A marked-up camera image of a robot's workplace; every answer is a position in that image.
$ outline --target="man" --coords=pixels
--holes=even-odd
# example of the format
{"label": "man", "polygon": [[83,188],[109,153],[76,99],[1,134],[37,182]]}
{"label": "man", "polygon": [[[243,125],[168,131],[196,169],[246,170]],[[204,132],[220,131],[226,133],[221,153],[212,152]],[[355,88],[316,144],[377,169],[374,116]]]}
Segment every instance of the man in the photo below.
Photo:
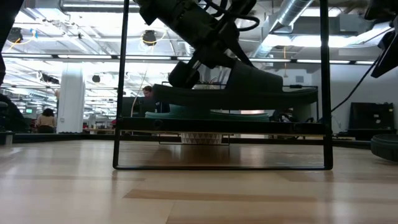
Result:
{"label": "man", "polygon": [[[148,98],[152,98],[154,95],[151,86],[145,86],[142,89],[142,92],[144,93],[144,96]],[[156,102],[156,113],[169,113],[169,112],[170,112],[170,106],[167,103]]]}

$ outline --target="woman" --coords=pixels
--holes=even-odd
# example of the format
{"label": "woman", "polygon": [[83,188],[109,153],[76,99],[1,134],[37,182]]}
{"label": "woman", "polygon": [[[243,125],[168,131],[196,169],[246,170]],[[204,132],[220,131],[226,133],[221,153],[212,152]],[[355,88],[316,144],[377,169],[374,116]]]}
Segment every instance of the woman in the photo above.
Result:
{"label": "woman", "polygon": [[47,108],[36,121],[37,130],[39,133],[54,133],[54,128],[57,126],[57,121],[54,117],[54,110]]}

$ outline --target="black metal frame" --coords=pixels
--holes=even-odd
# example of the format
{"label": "black metal frame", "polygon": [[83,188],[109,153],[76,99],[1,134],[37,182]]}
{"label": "black metal frame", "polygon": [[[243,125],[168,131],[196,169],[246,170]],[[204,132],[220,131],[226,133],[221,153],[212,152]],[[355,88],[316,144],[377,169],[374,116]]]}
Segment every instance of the black metal frame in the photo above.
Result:
{"label": "black metal frame", "polygon": [[[322,70],[322,123],[261,123],[261,122],[239,122],[239,128],[228,121],[180,121],[176,119],[146,119],[146,118],[123,118],[121,117],[124,73],[126,63],[127,23],[129,14],[129,0],[124,0],[123,26],[121,40],[121,56],[119,67],[118,85],[118,109],[116,113],[116,131],[113,153],[113,167],[118,170],[331,170],[333,168],[333,146],[331,130],[331,101],[330,101],[330,62],[329,62],[329,24],[328,24],[328,0],[320,1],[320,32],[321,32],[321,70]],[[175,132],[220,132],[232,133],[259,133],[259,134],[317,134],[323,136],[323,161],[320,167],[241,167],[241,166],[121,166],[119,165],[120,130],[134,129],[135,131],[175,131]]]}

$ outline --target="light wood floor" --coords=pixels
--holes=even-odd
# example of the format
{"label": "light wood floor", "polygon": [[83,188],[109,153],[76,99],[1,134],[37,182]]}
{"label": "light wood floor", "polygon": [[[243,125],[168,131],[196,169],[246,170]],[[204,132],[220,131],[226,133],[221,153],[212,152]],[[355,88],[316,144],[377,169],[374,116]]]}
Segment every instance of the light wood floor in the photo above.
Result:
{"label": "light wood floor", "polygon": [[[122,165],[320,165],[318,146],[123,142]],[[116,171],[112,141],[0,147],[1,224],[398,223],[398,165],[335,149],[328,172]]]}

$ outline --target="teal object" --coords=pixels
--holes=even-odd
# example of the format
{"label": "teal object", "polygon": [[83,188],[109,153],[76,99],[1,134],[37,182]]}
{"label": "teal object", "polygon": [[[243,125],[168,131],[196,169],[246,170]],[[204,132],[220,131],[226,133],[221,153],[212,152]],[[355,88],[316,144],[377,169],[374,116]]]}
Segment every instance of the teal object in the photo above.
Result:
{"label": "teal object", "polygon": [[146,118],[152,119],[199,119],[217,121],[261,121],[269,122],[268,114],[227,114],[213,112],[206,109],[187,108],[185,106],[170,105],[169,113],[146,112]]}

